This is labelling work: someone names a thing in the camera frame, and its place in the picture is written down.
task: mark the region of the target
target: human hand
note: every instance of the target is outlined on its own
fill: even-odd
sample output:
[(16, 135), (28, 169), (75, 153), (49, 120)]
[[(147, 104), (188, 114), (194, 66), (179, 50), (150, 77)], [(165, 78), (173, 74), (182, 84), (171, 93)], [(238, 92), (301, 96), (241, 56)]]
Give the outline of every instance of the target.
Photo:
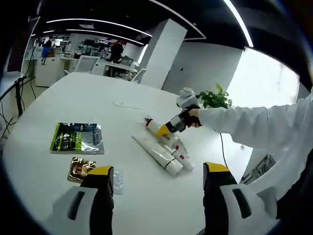
[[(199, 109), (192, 109), (192, 110), (190, 110), (189, 111), (189, 115), (191, 117), (196, 117), (196, 119), (198, 119), (198, 117), (199, 117)], [(190, 125), (188, 125), (188, 127), (191, 127), (191, 126), (193, 126), (195, 128), (198, 128), (201, 125), (200, 125), (199, 121), (196, 121), (196, 122), (192, 122)]]

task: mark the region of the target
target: white sleeve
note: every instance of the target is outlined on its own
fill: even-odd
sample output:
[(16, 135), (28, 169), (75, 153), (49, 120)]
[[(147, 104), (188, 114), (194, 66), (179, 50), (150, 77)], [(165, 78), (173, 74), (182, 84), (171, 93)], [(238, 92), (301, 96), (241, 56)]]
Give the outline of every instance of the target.
[(234, 142), (267, 150), (288, 146), (300, 134), (311, 95), (296, 104), (259, 108), (211, 108), (199, 110), (201, 125), (228, 133)]

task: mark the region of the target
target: potted plant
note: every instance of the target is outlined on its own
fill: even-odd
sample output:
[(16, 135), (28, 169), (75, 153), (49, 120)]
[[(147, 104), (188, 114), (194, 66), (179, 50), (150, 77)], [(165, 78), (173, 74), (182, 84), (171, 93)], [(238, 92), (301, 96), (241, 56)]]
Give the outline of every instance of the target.
[(231, 99), (228, 99), (228, 93), (224, 92), (219, 84), (216, 84), (216, 88), (219, 91), (218, 94), (205, 91), (200, 93), (201, 101), (204, 108), (219, 108), (223, 107), (228, 109), (232, 105)]

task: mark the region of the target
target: white chair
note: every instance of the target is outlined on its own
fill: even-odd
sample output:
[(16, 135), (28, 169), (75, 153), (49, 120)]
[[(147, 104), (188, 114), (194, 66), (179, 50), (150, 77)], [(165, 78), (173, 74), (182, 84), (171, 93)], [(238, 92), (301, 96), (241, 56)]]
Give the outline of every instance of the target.
[(98, 56), (82, 55), (74, 68), (74, 72), (91, 73), (99, 59), (100, 57)]
[(146, 72), (146, 69), (141, 69), (131, 80), (131, 82), (135, 82), (135, 83), (140, 83), (141, 79), (144, 75), (144, 73)]

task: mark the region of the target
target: gold snack packet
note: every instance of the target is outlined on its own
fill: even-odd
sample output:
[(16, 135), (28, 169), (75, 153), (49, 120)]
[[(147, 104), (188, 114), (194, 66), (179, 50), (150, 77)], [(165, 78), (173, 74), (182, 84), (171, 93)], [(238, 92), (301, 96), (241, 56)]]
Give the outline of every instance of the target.
[(96, 162), (74, 157), (70, 164), (67, 180), (82, 183), (87, 173), (96, 167)]

